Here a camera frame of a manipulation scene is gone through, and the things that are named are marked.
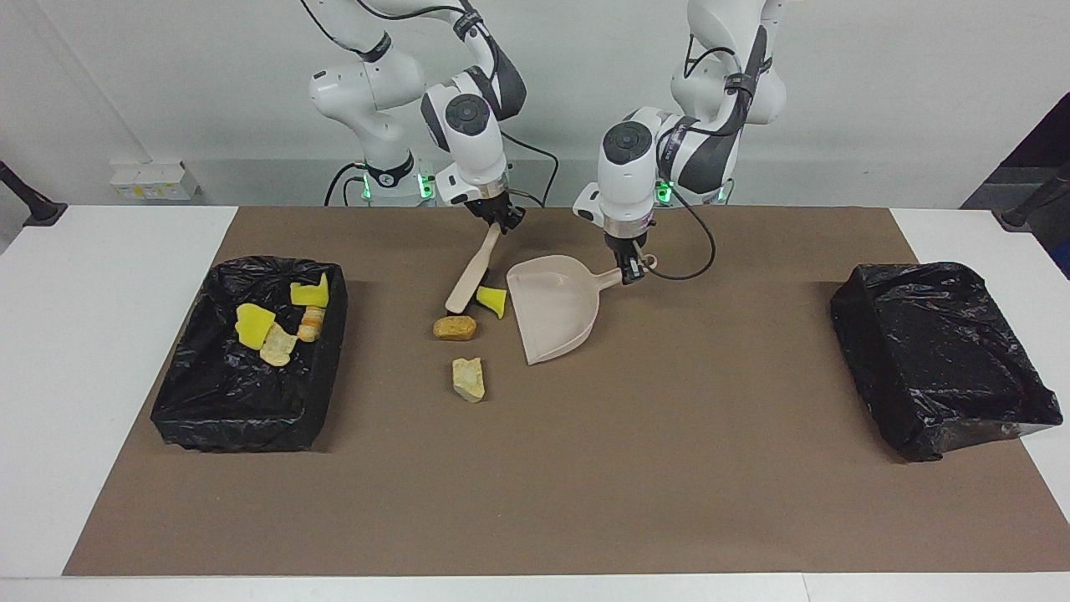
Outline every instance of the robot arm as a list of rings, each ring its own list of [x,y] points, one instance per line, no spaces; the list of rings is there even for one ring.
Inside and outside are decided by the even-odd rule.
[[[421,4],[402,3],[408,4],[407,9]],[[464,204],[488,223],[498,223],[505,233],[520,223],[524,210],[509,200],[499,121],[520,112],[528,92],[520,74],[472,4],[459,0],[447,5],[455,10],[433,11],[427,16],[449,24],[476,63],[424,94],[421,112],[431,138],[454,159],[435,175],[435,184],[443,200]]]
[[[735,167],[744,124],[767,123],[780,112],[783,82],[767,77],[766,25],[779,25],[782,1],[691,0],[692,41],[707,50],[699,59],[689,56],[673,77],[684,113],[643,107],[602,139],[598,182],[584,188],[572,210],[606,230],[625,283],[643,277],[639,254],[657,179],[700,198],[719,191]]]
[[[424,70],[395,48],[391,36],[371,27],[353,0],[302,0],[316,25],[358,61],[320,71],[309,95],[323,115],[356,134],[364,149],[372,198],[422,198],[423,183],[404,130],[386,109],[409,104],[426,88]]]

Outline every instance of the beige dustpan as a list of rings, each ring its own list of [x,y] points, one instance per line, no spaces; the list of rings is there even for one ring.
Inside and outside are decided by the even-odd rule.
[[[598,317],[598,293],[621,282],[621,271],[592,274],[565,254],[518,263],[506,275],[528,364],[563,356],[587,340]]]

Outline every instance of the black garbage bag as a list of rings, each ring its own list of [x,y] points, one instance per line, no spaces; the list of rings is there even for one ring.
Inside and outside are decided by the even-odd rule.
[[[965,265],[858,265],[831,312],[858,392],[908,461],[1063,423],[1055,395]]]
[[[290,282],[319,283],[331,294],[315,343],[297,342],[275,368],[238,342],[236,308],[256,304],[297,331],[305,308],[290,304]],[[346,330],[341,267],[308,259],[242,257],[204,277],[159,388],[151,419],[164,441],[201,451],[307,450],[326,417]]]

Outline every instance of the yellow sponge piece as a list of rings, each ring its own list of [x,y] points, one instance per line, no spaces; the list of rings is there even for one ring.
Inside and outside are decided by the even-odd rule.
[[[480,285],[475,289],[475,303],[498,314],[498,320],[505,317],[505,296],[508,291],[504,288],[490,288]]]
[[[234,324],[238,342],[259,352],[273,324],[275,324],[274,312],[253,304],[242,304],[238,307],[238,322]]]
[[[320,274],[320,283],[290,282],[290,303],[294,306],[312,306],[314,308],[326,308],[331,298],[327,292],[327,274]]]

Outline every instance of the brown table mat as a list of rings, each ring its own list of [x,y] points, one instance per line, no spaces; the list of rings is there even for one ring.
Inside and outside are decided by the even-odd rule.
[[[855,392],[828,299],[859,262],[915,260],[887,210],[702,214],[708,274],[607,290],[587,343],[530,368],[511,308],[474,309],[469,343],[430,335],[485,232],[463,209],[242,207],[218,260],[309,257],[349,278],[318,451],[165,446],[154,390],[65,574],[1070,570],[1070,527],[1020,443],[904,464]],[[690,216],[657,219],[661,267],[701,265]],[[597,228],[533,210],[490,283],[550,252],[612,263]],[[475,356],[488,399],[471,405],[449,362]]]

